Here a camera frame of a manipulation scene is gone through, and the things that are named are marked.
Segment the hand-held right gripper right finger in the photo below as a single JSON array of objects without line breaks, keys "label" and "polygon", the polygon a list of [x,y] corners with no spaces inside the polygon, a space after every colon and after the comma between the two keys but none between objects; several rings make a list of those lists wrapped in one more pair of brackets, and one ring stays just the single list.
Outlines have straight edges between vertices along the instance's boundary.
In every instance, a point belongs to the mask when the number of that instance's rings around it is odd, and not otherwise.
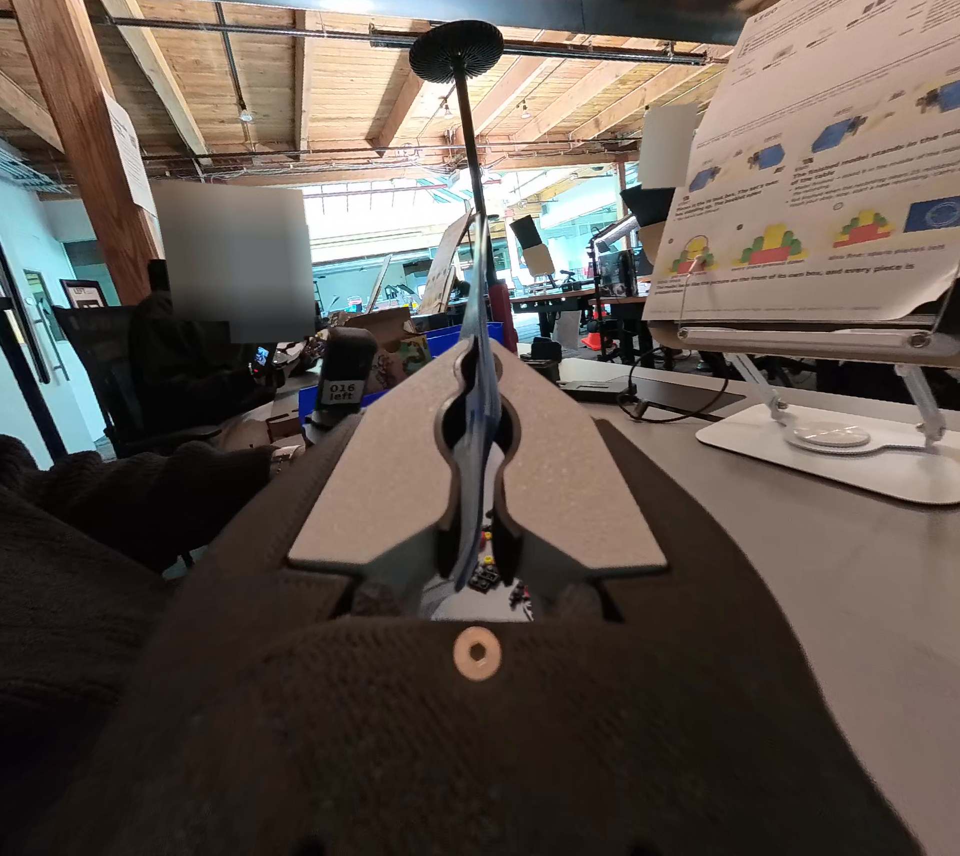
[{"label": "hand-held right gripper right finger", "polygon": [[503,577],[632,577],[667,561],[594,419],[502,346],[491,346],[509,445],[493,484]]}]

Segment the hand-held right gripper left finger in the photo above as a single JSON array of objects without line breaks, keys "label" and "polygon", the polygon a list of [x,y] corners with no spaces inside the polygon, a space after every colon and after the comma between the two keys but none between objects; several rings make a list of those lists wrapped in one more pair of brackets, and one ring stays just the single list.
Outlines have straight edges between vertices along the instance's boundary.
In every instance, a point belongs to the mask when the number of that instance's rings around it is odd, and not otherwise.
[{"label": "hand-held right gripper left finger", "polygon": [[454,518],[442,419],[463,391],[461,340],[362,414],[288,552],[333,574],[437,574],[438,535]]}]

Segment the pile of lego pieces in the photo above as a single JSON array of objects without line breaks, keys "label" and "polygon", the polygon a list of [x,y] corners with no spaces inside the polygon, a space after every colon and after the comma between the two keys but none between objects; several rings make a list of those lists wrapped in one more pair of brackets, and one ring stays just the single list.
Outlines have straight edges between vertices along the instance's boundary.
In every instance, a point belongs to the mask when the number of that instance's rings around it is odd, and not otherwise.
[{"label": "pile of lego pieces", "polygon": [[527,584],[514,578],[507,583],[494,550],[493,525],[481,530],[477,562],[466,586],[469,612],[486,622],[533,622],[533,599]]}]

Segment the pale blue instruction booklet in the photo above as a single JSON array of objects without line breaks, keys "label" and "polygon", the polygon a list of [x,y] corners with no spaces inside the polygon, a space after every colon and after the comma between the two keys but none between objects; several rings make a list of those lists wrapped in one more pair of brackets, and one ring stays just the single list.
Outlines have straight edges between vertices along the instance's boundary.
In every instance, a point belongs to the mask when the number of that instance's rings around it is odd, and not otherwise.
[{"label": "pale blue instruction booklet", "polygon": [[487,466],[501,422],[497,364],[486,310],[489,243],[488,219],[477,212],[473,282],[453,367],[460,392],[447,411],[458,418],[449,444],[458,483],[458,545],[448,577],[454,593],[468,585],[476,567],[485,518]]}]

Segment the person's left forearm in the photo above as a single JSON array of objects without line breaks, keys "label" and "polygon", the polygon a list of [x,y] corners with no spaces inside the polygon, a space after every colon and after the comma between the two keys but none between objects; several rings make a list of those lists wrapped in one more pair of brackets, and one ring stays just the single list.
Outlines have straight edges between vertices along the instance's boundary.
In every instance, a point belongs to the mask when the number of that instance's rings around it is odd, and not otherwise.
[{"label": "person's left forearm", "polygon": [[187,443],[174,454],[105,462],[68,454],[41,470],[19,440],[1,437],[2,568],[31,563],[137,565],[160,574],[208,545],[272,479],[271,447],[220,452]]}]

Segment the colourful lego box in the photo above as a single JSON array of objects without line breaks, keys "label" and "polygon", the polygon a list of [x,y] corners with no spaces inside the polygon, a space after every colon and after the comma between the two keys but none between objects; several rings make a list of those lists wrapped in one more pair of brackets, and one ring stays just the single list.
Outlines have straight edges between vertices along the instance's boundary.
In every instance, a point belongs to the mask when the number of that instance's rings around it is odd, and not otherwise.
[{"label": "colourful lego box", "polygon": [[378,391],[396,387],[423,369],[432,359],[426,337],[415,334],[395,345],[378,348],[370,370],[372,384]]}]

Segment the black power adapter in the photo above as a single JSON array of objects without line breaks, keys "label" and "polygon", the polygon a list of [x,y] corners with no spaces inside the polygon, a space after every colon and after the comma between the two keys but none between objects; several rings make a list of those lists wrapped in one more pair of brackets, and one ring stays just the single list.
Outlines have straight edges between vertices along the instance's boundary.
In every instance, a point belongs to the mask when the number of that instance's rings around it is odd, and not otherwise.
[{"label": "black power adapter", "polygon": [[560,381],[557,387],[572,400],[590,405],[617,405],[634,399],[636,388],[625,378],[610,381]]}]

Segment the black battery charger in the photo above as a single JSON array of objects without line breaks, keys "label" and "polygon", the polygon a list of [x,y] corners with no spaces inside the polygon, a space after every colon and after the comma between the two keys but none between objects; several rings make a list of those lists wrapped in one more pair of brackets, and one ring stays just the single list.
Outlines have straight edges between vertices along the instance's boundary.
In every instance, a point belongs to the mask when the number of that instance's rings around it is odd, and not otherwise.
[{"label": "black battery charger", "polygon": [[519,358],[548,382],[552,384],[560,382],[560,364],[564,358],[564,347],[557,341],[541,336],[535,337],[529,350],[521,352]]}]

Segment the white book stand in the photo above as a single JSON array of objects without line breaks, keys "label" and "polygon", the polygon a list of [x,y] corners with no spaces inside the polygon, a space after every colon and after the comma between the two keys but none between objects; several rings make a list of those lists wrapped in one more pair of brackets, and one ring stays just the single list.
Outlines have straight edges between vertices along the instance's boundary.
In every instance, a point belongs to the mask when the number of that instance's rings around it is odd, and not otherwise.
[{"label": "white book stand", "polygon": [[[958,278],[937,313],[876,323],[692,323],[679,315],[669,334],[681,347],[723,353],[762,403],[726,417],[697,439],[897,502],[958,506],[958,431],[950,430],[924,368],[958,365]],[[915,424],[792,405],[749,354],[891,364],[918,411]]]}]

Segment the black office chair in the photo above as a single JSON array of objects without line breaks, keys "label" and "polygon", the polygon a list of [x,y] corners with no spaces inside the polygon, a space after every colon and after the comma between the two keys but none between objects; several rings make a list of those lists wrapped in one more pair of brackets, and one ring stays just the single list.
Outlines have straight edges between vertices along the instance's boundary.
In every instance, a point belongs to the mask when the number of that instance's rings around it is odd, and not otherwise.
[{"label": "black office chair", "polygon": [[55,307],[54,317],[87,372],[104,418],[104,434],[115,455],[168,455],[180,445],[210,442],[218,426],[197,426],[170,433],[145,429],[132,376],[129,330],[132,307],[68,309]]}]

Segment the black round-top pole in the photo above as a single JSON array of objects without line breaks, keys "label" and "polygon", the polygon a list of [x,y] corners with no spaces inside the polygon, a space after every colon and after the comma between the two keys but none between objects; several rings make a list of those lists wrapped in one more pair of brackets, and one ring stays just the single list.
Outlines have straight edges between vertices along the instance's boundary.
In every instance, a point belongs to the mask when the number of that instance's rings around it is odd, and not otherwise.
[{"label": "black round-top pole", "polygon": [[474,118],[468,81],[485,74],[503,54],[504,40],[492,24],[478,21],[449,22],[420,36],[410,49],[414,75],[431,84],[452,84],[457,94],[465,151],[475,210],[475,286],[488,289],[497,282],[491,268],[492,244],[482,185],[482,170],[475,142]]}]

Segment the printed instruction sheet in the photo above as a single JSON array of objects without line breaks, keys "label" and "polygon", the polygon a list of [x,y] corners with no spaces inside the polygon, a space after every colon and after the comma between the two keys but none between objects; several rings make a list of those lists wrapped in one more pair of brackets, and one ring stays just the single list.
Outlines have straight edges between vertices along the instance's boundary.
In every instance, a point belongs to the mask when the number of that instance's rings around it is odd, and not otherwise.
[{"label": "printed instruction sheet", "polygon": [[885,323],[958,274],[959,0],[779,0],[692,144],[648,321]]}]

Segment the paper sign on post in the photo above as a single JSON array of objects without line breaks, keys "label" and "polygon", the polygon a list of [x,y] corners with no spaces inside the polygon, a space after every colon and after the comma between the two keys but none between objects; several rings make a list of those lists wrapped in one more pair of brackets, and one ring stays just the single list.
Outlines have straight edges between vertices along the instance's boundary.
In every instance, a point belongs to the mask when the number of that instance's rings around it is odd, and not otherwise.
[{"label": "paper sign on post", "polygon": [[102,90],[102,96],[131,199],[145,213],[156,218],[157,208],[132,120],[127,111],[106,90]]}]

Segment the wooden post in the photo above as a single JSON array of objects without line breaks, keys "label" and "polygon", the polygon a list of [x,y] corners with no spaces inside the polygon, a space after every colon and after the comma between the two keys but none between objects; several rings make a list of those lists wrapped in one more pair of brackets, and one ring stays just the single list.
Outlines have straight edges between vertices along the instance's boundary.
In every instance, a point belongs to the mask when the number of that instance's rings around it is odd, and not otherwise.
[{"label": "wooden post", "polygon": [[150,291],[158,257],[115,140],[113,90],[85,0],[10,0],[106,267],[124,305]]}]

